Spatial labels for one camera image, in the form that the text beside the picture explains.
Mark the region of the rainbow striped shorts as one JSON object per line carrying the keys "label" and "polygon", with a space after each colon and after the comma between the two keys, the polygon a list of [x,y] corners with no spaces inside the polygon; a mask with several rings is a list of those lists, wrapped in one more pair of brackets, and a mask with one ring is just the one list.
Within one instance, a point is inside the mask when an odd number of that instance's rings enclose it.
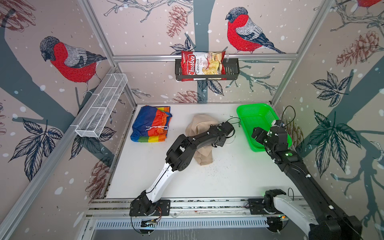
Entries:
{"label": "rainbow striped shorts", "polygon": [[136,117],[130,136],[137,143],[159,143],[167,138],[172,119],[170,106],[144,106]]}

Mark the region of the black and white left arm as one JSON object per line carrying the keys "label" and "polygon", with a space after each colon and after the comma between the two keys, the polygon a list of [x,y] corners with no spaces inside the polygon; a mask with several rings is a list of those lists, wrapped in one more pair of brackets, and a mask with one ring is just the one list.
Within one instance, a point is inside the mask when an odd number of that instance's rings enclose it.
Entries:
{"label": "black and white left arm", "polygon": [[195,136],[178,136],[167,151],[164,167],[154,183],[131,202],[129,216],[169,216],[171,201],[161,200],[161,197],[174,176],[190,165],[197,150],[206,146],[223,147],[234,133],[234,126],[223,122],[211,125],[207,131]]}

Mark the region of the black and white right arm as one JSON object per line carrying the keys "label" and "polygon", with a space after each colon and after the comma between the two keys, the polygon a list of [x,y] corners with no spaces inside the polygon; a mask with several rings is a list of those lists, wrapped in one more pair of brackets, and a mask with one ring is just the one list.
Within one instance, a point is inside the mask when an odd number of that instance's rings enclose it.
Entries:
{"label": "black and white right arm", "polygon": [[304,209],[282,190],[269,190],[264,195],[268,213],[281,212],[293,221],[310,240],[360,240],[362,224],[356,216],[347,215],[310,175],[302,158],[288,146],[288,133],[281,120],[268,131],[254,128],[252,138],[262,144],[279,169],[295,184],[306,200]]}

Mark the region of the green plastic tray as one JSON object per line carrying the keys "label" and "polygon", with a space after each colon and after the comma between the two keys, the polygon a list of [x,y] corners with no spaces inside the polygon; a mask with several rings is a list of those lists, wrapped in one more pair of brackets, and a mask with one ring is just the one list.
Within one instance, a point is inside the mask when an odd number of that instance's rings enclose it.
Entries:
{"label": "green plastic tray", "polygon": [[273,121],[279,120],[274,109],[264,103],[241,105],[237,107],[238,117],[244,130],[250,149],[253,152],[264,152],[265,148],[252,138],[254,128],[260,127],[269,131]]}

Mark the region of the red cassava chips bag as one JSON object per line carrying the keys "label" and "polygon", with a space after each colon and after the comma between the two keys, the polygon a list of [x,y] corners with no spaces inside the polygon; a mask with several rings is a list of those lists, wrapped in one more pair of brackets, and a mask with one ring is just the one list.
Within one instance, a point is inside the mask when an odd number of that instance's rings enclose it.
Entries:
{"label": "red cassava chips bag", "polygon": [[182,51],[182,76],[224,75],[224,52]]}

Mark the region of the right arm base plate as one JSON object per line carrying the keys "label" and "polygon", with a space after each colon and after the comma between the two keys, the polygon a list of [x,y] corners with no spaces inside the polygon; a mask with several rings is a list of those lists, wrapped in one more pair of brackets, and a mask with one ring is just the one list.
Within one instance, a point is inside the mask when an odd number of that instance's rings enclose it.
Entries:
{"label": "right arm base plate", "polygon": [[277,210],[266,210],[264,198],[248,199],[248,203],[245,205],[245,207],[250,211],[251,215],[284,216],[282,212],[279,212]]}

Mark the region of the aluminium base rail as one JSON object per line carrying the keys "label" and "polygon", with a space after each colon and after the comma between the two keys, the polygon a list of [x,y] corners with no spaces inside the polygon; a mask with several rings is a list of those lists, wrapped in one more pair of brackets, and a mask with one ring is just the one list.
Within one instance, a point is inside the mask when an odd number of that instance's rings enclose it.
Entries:
{"label": "aluminium base rail", "polygon": [[[248,203],[247,197],[233,198],[169,198],[162,200],[170,200],[170,215],[163,216],[165,218],[208,218],[208,217],[282,217],[267,215],[251,215],[250,211],[245,207]],[[90,218],[132,218],[132,219],[154,219],[158,217],[130,217],[130,204],[134,199],[99,199],[93,200],[85,213],[87,219]],[[288,212],[284,207],[275,207],[275,210],[282,212],[284,216],[288,216]]]}

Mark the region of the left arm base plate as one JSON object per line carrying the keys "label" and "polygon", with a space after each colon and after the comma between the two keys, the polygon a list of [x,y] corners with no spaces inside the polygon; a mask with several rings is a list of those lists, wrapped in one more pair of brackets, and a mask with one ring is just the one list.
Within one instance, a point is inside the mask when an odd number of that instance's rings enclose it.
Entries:
{"label": "left arm base plate", "polygon": [[159,200],[152,203],[149,200],[135,199],[130,204],[130,217],[160,217],[170,214],[170,200]]}

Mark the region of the aluminium horizontal frame bar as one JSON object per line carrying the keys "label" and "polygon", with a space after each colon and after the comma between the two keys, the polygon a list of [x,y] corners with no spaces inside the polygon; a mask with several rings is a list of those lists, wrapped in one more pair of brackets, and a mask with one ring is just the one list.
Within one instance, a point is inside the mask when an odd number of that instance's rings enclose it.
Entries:
{"label": "aluminium horizontal frame bar", "polygon": [[[181,55],[118,55],[113,56],[115,63],[131,62],[170,62],[181,59]],[[258,61],[293,61],[298,54],[226,54],[227,59],[258,60]]]}

